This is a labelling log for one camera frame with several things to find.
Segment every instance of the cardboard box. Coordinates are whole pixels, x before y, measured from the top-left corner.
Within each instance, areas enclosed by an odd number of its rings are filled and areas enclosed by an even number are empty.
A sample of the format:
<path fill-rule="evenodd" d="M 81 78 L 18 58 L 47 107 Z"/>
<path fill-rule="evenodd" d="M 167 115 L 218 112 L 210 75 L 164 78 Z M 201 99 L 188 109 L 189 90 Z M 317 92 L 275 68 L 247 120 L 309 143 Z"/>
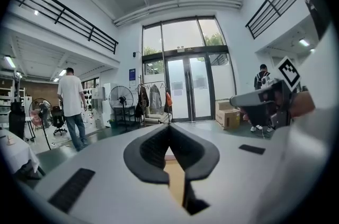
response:
<path fill-rule="evenodd" d="M 231 106 L 229 101 L 216 102 L 216 121 L 224 130 L 238 128 L 240 110 Z"/>

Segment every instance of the standing fan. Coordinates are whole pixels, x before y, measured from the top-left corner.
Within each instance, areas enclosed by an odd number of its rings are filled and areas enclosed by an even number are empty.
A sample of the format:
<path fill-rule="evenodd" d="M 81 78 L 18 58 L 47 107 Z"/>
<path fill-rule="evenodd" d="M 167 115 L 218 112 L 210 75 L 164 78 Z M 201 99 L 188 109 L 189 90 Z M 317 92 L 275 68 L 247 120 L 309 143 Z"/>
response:
<path fill-rule="evenodd" d="M 124 86 L 116 86 L 111 90 L 108 100 L 113 110 L 117 107 L 122 108 L 123 121 L 127 132 L 125 108 L 133 106 L 133 95 L 131 91 Z"/>
<path fill-rule="evenodd" d="M 52 125 L 51 109 L 52 105 L 50 104 L 50 102 L 43 98 L 37 98 L 32 101 L 29 108 L 31 121 L 36 128 L 43 129 L 44 137 L 46 138 L 49 149 L 51 149 L 51 147 L 48 143 L 45 128 L 48 128 Z"/>

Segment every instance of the glass entrance door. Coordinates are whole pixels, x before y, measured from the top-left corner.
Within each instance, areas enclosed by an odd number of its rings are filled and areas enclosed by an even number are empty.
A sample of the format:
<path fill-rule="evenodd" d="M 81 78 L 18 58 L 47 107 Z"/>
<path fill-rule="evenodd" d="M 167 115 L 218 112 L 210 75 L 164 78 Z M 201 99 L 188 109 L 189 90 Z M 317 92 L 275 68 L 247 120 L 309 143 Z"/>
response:
<path fill-rule="evenodd" d="M 173 121 L 212 119 L 211 76 L 205 55 L 167 60 L 166 79 L 171 90 Z"/>

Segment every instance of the white t-shirt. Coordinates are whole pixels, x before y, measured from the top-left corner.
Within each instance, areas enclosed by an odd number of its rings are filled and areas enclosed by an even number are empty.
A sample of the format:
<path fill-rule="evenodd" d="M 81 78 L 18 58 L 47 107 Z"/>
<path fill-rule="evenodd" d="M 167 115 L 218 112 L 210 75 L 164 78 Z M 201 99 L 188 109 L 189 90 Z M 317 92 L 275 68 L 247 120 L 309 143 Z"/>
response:
<path fill-rule="evenodd" d="M 82 91 L 84 90 L 78 77 L 66 75 L 60 79 L 58 94 L 63 97 L 65 117 L 81 113 L 81 97 L 79 92 Z"/>

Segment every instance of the white tablecloth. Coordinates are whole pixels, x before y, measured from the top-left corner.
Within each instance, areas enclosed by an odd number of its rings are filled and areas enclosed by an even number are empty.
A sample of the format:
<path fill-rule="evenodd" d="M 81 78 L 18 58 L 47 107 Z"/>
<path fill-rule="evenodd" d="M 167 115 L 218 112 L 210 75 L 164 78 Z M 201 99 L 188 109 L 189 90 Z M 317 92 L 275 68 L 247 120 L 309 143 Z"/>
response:
<path fill-rule="evenodd" d="M 6 136 L 0 139 L 0 147 L 12 173 L 18 171 L 28 160 L 32 161 L 34 172 L 37 172 L 39 160 L 25 141 L 5 129 L 0 130 L 0 136 Z M 13 137 L 15 144 L 7 145 L 7 136 Z"/>

